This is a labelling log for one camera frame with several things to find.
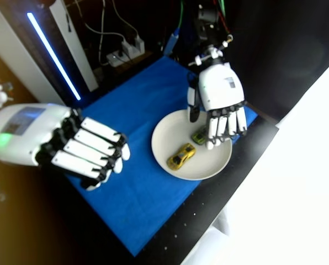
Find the white plate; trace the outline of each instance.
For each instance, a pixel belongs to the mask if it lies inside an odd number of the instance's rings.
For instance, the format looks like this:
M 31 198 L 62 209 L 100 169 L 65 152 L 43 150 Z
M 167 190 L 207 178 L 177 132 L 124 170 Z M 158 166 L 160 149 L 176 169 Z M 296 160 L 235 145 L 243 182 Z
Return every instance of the white plate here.
M 232 141 L 228 140 L 208 151 L 205 145 L 198 145 L 191 135 L 206 124 L 206 112 L 200 112 L 196 123 L 188 121 L 187 110 L 178 110 L 168 114 L 156 126 L 152 134 L 152 152 L 156 161 L 169 174 L 189 181 L 210 178 L 229 162 L 232 154 Z M 179 170 L 173 171 L 167 166 L 167 160 L 178 149 L 190 142 L 197 152 Z

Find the blue mat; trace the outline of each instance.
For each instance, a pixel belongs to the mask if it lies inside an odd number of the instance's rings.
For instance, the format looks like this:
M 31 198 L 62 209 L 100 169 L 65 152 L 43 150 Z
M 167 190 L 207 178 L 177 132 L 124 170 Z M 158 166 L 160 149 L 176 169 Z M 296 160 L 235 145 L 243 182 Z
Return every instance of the blue mat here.
M 83 111 L 129 138 L 131 157 L 121 174 L 86 192 L 68 176 L 90 206 L 136 256 L 200 181 L 172 177 L 156 162 L 151 136 L 167 114 L 187 108 L 187 72 L 163 57 Z M 246 108 L 248 124 L 257 114 Z

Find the glowing light bar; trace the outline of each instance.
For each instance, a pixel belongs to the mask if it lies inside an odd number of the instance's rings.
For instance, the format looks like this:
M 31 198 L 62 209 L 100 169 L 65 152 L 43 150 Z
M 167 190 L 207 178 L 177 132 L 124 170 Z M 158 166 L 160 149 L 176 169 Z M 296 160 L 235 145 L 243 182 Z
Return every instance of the glowing light bar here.
M 33 26 L 34 29 L 36 30 L 36 32 L 37 32 L 39 38 L 40 38 L 41 41 L 43 42 L 43 44 L 44 44 L 45 48 L 47 49 L 47 51 L 49 52 L 50 57 L 52 57 L 52 59 L 53 59 L 55 65 L 58 67 L 60 73 L 63 75 L 63 77 L 64 77 L 66 83 L 69 85 L 70 90 L 71 90 L 72 93 L 75 95 L 76 99 L 77 99 L 77 100 L 80 100 L 81 97 L 80 97 L 79 94 L 77 93 L 77 91 L 76 91 L 74 85 L 71 83 L 71 80 L 70 80 L 69 76 L 66 74 L 66 72 L 65 72 L 63 66 L 61 65 L 61 63 L 60 63 L 58 57 L 56 57 L 56 55 L 55 55 L 55 53 L 54 53 L 52 47 L 50 46 L 49 42 L 47 41 L 47 38 L 45 37 L 43 31 L 42 31 L 41 28 L 39 27 L 39 25 L 38 25 L 36 19 L 34 18 L 33 14 L 32 14 L 32 13 L 27 13 L 27 17 L 28 17 L 28 19 L 31 21 L 32 26 Z

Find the glowing green indicator light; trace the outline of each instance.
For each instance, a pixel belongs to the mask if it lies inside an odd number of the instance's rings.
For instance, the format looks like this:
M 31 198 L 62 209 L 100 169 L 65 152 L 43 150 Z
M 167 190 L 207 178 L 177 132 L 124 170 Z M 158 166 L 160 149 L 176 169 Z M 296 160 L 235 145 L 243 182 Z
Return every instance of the glowing green indicator light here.
M 9 143 L 11 137 L 12 134 L 0 134 L 0 147 L 5 147 Z

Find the white robotic hand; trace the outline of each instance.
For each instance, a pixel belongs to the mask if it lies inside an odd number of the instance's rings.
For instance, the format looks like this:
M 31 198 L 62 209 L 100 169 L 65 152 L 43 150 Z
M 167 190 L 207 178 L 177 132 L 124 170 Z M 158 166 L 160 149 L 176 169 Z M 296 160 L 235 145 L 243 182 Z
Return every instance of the white robotic hand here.
M 189 81 L 188 115 L 191 122 L 199 117 L 200 103 L 208 112 L 208 150 L 225 141 L 226 127 L 229 137 L 244 135 L 247 131 L 242 84 L 228 63 L 213 64 L 201 71 L 198 78 Z

